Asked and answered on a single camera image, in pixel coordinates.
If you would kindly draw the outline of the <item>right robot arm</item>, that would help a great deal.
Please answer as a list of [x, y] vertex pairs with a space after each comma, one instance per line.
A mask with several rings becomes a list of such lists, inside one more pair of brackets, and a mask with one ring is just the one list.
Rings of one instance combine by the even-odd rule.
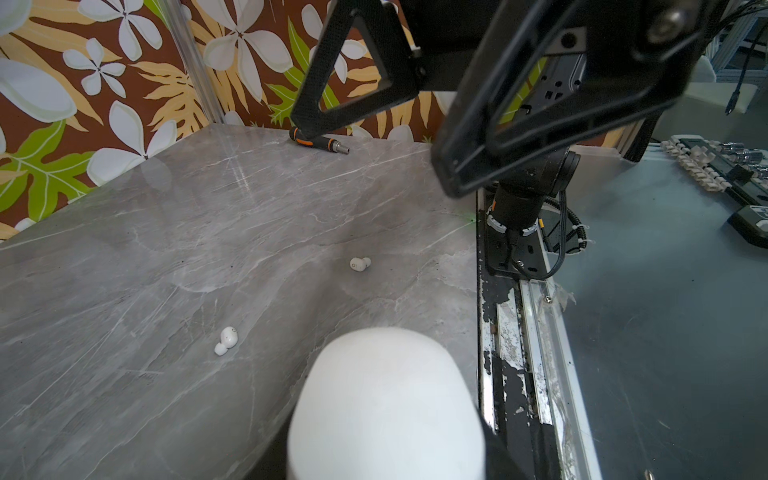
[[519, 243], [563, 196], [571, 146], [682, 95], [720, 1], [335, 1], [291, 118], [309, 139], [425, 91], [454, 98], [431, 149], [452, 198], [497, 188], [502, 275], [544, 280]]

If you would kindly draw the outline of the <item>white earbud charging case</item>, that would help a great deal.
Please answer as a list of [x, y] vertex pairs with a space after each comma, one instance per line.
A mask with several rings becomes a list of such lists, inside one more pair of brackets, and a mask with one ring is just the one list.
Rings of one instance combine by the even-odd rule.
[[483, 479], [486, 442], [449, 352], [401, 328], [325, 346], [293, 411], [290, 479]]

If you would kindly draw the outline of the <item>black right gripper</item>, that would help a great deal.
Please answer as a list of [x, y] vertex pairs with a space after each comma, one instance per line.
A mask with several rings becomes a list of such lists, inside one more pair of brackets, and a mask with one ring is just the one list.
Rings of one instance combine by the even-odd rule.
[[[291, 120], [312, 138], [458, 90], [432, 146], [445, 193], [463, 197], [523, 164], [670, 108], [708, 26], [704, 1], [319, 1]], [[581, 78], [503, 117], [540, 60], [571, 34]]]

